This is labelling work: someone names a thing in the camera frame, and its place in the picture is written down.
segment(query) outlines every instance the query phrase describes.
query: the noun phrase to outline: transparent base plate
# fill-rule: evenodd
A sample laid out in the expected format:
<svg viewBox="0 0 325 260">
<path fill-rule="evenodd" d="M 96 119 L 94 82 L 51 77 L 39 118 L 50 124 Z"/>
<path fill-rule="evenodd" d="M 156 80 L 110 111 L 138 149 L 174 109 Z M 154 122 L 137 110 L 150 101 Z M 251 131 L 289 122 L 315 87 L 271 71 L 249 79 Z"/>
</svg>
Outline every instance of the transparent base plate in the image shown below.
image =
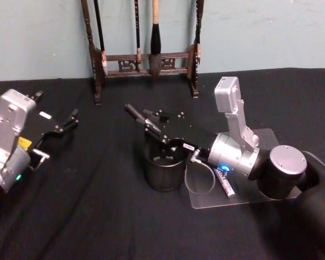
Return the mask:
<svg viewBox="0 0 325 260">
<path fill-rule="evenodd" d="M 270 150 L 279 145 L 279 142 L 271 129 L 255 129 L 253 130 L 259 136 L 259 148 Z M 190 175 L 188 183 L 191 183 L 193 190 L 198 193 L 209 189 L 209 182 L 205 178 L 197 174 Z M 228 198 L 223 187 L 220 185 L 218 179 L 214 189 L 205 195 L 195 195 L 189 192 L 191 205 L 194 209 L 204 209 L 208 207 L 221 207 L 246 203 L 269 202 L 270 199 L 263 195 L 257 187 L 256 181 L 248 180 L 246 176 L 237 174 L 236 172 L 227 175 L 227 179 L 231 184 L 235 196 Z M 296 198 L 301 191 L 294 187 L 289 196 L 285 199 Z"/>
</svg>

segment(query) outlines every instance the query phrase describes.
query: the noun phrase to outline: black table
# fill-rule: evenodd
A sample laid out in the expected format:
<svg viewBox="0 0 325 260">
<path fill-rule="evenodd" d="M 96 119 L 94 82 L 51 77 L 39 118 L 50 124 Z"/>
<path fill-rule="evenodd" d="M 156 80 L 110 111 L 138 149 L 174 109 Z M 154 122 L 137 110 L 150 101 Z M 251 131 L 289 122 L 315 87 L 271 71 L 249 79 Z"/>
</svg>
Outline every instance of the black table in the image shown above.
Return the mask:
<svg viewBox="0 0 325 260">
<path fill-rule="evenodd" d="M 159 193 L 146 184 L 142 129 L 124 104 L 183 111 L 225 132 L 213 94 L 224 75 L 239 77 L 251 128 L 272 128 L 280 143 L 325 161 L 325 69 L 201 74 L 198 100 L 179 76 L 155 86 L 150 78 L 112 79 L 102 107 L 93 105 L 88 79 L 0 82 L 0 95 L 45 91 L 38 108 L 58 120 L 80 110 L 74 135 L 47 145 L 49 162 L 0 197 L 0 259 L 317 258 L 291 201 L 194 210 L 185 186 Z"/>
</svg>

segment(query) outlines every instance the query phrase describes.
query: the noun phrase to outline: yellow label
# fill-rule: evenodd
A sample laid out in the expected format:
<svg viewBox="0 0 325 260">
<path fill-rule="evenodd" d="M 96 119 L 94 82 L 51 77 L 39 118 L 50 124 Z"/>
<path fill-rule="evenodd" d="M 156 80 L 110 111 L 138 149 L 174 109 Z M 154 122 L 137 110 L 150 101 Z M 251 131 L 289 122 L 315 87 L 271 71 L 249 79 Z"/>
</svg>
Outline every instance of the yellow label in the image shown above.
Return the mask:
<svg viewBox="0 0 325 260">
<path fill-rule="evenodd" d="M 23 149 L 27 150 L 32 142 L 28 139 L 20 137 L 18 140 L 18 145 L 21 146 Z"/>
</svg>

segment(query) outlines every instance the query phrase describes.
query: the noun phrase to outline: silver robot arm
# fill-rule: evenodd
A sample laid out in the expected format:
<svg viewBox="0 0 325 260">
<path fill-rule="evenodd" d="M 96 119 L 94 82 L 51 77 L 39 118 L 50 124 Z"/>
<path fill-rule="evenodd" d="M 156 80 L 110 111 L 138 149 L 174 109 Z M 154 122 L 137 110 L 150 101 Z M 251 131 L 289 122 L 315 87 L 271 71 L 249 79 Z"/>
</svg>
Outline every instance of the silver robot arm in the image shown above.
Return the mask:
<svg viewBox="0 0 325 260">
<path fill-rule="evenodd" d="M 17 146 L 25 121 L 36 102 L 13 89 L 0 96 L 0 186 L 5 192 L 30 164 L 29 154 Z"/>
<path fill-rule="evenodd" d="M 258 157 L 259 137 L 246 125 L 238 78 L 222 77 L 214 95 L 218 111 L 225 113 L 227 118 L 230 136 L 218 134 L 208 162 L 248 176 Z"/>
</svg>

